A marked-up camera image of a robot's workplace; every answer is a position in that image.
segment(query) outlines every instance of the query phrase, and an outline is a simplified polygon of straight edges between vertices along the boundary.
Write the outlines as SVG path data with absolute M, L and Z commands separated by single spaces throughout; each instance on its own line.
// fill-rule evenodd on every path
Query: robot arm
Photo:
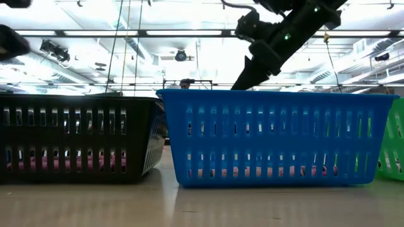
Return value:
M 282 65 L 298 51 L 323 25 L 332 30 L 341 25 L 337 9 L 347 0 L 254 0 L 265 9 L 284 16 L 280 23 L 259 20 L 252 9 L 238 20 L 236 36 L 251 42 L 252 59 L 245 56 L 244 70 L 232 90 L 246 90 L 278 75 Z M 284 11 L 292 10 L 288 16 Z

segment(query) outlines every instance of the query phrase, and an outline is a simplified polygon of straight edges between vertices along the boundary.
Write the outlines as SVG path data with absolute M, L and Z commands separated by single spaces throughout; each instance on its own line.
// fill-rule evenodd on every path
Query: green basket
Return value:
M 404 98 L 395 100 L 388 115 L 377 168 L 378 177 L 404 180 L 401 161 L 404 161 Z

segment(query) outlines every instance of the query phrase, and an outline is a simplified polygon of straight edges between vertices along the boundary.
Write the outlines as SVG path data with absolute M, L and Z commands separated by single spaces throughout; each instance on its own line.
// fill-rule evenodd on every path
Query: basket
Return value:
M 132 183 L 166 133 L 159 99 L 0 95 L 0 182 Z
M 377 175 L 404 180 L 401 161 L 404 161 L 404 99 L 395 100 L 388 115 L 386 131 L 379 157 Z
M 185 187 L 373 181 L 393 95 L 159 90 Z

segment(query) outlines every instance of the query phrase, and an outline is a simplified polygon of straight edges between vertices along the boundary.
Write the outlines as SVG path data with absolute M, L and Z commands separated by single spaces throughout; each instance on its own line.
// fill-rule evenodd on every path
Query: black basket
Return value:
M 136 182 L 166 135 L 156 98 L 0 95 L 0 182 Z

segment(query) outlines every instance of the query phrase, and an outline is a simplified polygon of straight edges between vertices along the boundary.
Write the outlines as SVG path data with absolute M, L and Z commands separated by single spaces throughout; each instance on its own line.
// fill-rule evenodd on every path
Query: blue basket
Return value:
M 165 105 L 175 174 L 185 187 L 369 183 L 389 109 L 398 98 L 208 90 L 157 94 Z

